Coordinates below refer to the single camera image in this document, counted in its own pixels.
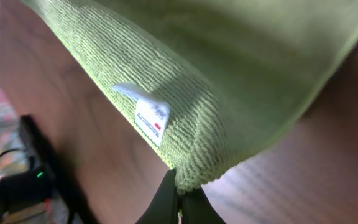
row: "green towel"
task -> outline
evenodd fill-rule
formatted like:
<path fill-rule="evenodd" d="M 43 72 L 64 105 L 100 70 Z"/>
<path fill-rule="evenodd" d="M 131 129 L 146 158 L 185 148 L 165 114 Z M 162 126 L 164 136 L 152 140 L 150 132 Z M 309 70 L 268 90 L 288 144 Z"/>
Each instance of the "green towel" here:
<path fill-rule="evenodd" d="M 24 0 L 134 125 L 134 83 L 171 106 L 180 192 L 271 146 L 358 42 L 358 0 Z"/>

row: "wooden table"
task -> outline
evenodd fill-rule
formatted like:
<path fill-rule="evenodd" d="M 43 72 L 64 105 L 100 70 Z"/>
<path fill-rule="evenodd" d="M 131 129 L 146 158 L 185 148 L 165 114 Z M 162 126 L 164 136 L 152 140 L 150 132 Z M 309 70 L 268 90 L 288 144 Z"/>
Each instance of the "wooden table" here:
<path fill-rule="evenodd" d="M 134 223 L 167 166 L 19 0 L 1 1 L 0 82 L 101 223 Z M 358 223 L 358 49 L 273 148 L 204 186 L 227 223 Z"/>

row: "folded cloth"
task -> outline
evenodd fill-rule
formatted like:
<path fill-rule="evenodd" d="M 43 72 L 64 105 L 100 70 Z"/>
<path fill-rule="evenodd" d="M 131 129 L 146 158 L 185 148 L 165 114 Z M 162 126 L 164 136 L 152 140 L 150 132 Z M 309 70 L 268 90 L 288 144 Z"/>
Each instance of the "folded cloth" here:
<path fill-rule="evenodd" d="M 271 146 L 358 42 L 358 0 L 24 0 L 134 125 L 129 82 L 166 101 L 180 192 Z"/>

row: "care label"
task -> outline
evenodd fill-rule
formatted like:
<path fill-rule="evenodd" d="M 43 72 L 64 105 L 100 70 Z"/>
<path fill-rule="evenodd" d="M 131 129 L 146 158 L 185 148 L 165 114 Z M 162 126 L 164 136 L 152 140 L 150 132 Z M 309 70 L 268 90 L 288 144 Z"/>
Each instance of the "care label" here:
<path fill-rule="evenodd" d="M 151 94 L 132 83 L 119 83 L 113 86 L 113 89 L 137 100 L 135 123 L 154 144 L 160 146 L 169 119 L 168 103 L 156 100 Z"/>

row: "ribbed fabric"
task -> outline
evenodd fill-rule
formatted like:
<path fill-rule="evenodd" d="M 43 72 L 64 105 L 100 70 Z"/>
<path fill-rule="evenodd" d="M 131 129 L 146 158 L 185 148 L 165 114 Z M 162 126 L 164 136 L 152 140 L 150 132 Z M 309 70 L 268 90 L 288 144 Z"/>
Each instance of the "ribbed fabric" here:
<path fill-rule="evenodd" d="M 24 2 L 177 169 L 180 192 L 281 138 L 358 41 L 357 0 Z M 172 107 L 160 147 L 120 82 Z"/>

